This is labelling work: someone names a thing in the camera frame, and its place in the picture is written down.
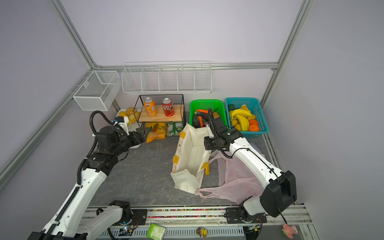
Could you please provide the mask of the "orange fruit front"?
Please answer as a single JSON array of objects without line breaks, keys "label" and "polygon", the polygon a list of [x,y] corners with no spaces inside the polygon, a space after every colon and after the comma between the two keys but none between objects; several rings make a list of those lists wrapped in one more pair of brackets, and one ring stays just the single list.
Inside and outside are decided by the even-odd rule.
[{"label": "orange fruit front", "polygon": [[252,124],[249,126],[249,132],[259,132],[260,131],[260,127],[256,124]]}]

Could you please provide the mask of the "orange soda can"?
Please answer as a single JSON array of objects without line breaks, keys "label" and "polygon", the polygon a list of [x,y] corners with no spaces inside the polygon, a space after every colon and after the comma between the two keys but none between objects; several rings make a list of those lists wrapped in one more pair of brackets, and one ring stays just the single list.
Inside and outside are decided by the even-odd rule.
[{"label": "orange soda can", "polygon": [[155,103],[155,100],[153,98],[150,98],[150,97],[145,98],[144,106],[145,106],[147,115],[149,117],[153,117],[153,116],[157,115],[158,112],[156,109],[156,103]]}]

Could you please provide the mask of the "red cola can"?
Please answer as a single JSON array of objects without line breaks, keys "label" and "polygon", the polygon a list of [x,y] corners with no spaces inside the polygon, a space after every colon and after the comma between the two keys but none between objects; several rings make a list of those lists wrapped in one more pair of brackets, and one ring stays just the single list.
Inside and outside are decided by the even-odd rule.
[{"label": "red cola can", "polygon": [[162,106],[166,117],[172,117],[175,114],[173,102],[170,98],[164,98]]}]

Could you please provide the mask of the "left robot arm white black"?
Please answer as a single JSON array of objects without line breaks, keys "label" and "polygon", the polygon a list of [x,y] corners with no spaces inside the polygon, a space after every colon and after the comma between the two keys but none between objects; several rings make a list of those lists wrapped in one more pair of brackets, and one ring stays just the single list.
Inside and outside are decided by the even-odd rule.
[{"label": "left robot arm white black", "polygon": [[77,169],[77,182],[52,219],[40,232],[32,232],[30,240],[95,240],[115,223],[128,224],[134,217],[127,201],[113,201],[99,215],[81,225],[81,219],[101,184],[129,149],[146,140],[149,129],[126,132],[122,117],[110,121],[101,111],[89,118],[93,145]]}]

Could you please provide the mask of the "pink plastic grocery bag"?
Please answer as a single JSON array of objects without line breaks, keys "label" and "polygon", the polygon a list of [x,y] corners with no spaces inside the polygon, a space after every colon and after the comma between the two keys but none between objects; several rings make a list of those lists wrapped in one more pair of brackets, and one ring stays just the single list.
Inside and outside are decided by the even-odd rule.
[{"label": "pink plastic grocery bag", "polygon": [[260,197],[264,191],[259,179],[237,157],[225,158],[221,153],[210,157],[209,163],[218,163],[219,185],[200,188],[197,195],[203,199],[223,199],[239,205],[249,198]]}]

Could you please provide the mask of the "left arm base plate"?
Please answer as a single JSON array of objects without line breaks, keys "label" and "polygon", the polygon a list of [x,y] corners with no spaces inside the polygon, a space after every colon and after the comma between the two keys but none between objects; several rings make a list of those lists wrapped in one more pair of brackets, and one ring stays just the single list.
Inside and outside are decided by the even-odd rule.
[{"label": "left arm base plate", "polygon": [[122,219],[119,224],[121,226],[143,226],[146,224],[147,214],[147,209],[132,209],[131,218],[129,220]]}]

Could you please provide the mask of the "white canvas tote bag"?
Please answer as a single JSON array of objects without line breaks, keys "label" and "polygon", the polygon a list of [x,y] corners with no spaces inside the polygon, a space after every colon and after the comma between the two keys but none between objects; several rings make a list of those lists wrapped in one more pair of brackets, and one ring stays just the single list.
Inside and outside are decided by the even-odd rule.
[{"label": "white canvas tote bag", "polygon": [[209,127],[194,128],[189,124],[180,133],[171,172],[176,189],[196,195],[201,188],[211,155],[204,144],[209,133]]}]

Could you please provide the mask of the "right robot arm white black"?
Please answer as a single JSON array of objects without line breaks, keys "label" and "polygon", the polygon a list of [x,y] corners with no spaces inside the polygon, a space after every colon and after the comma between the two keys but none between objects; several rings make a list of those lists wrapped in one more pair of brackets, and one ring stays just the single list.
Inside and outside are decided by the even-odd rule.
[{"label": "right robot arm white black", "polygon": [[283,172],[259,154],[235,128],[229,129],[222,119],[214,118],[208,110],[209,135],[204,138],[206,150],[218,150],[227,159],[237,157],[257,177],[263,190],[258,198],[249,197],[241,208],[249,215],[267,213],[278,217],[297,200],[296,177],[291,171]]}]

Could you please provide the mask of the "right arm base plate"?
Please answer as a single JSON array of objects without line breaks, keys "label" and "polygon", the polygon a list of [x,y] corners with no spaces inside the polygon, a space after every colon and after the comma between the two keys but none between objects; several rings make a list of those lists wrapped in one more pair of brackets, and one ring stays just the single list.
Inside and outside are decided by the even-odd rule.
[{"label": "right arm base plate", "polygon": [[224,217],[228,224],[265,224],[267,217],[265,213],[249,215],[243,208],[226,208]]}]

